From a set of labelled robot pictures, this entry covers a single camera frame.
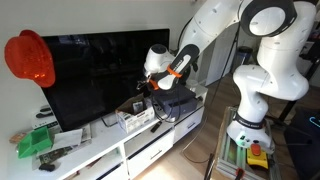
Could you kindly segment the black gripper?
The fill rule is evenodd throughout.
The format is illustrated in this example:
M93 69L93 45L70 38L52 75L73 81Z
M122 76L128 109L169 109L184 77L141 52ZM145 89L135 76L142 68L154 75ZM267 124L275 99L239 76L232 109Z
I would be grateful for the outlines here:
M143 77L141 80L137 81L137 90L142 90L144 87L146 87L148 90L152 90L154 88L154 85L151 83L152 76L149 75L147 77Z

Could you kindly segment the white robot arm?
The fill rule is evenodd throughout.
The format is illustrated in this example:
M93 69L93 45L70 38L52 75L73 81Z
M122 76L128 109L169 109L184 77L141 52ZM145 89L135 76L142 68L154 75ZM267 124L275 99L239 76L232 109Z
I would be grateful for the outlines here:
M264 120L268 111L264 98L294 101L307 93L309 83L299 72L297 59L316 14L316 5L308 0L206 0L186 26L175 55L160 44L150 47L141 82L155 90L173 89L224 30L239 24L260 44L255 60L233 72L240 102L227 134L240 147L257 144L271 154L275 145Z

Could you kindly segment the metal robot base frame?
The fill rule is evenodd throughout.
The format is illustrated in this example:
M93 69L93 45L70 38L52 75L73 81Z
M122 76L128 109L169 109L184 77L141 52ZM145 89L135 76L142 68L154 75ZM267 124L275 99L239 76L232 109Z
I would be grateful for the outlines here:
M244 140L238 138L240 143L238 145L227 134L227 127L233 121L236 111L237 109L234 107L225 109L213 165L215 177L230 180L282 180L274 153L274 142L271 142L270 149L263 148L257 141L251 141L244 133L241 133ZM261 149L266 152L268 169L247 163L247 149L251 144L259 144Z

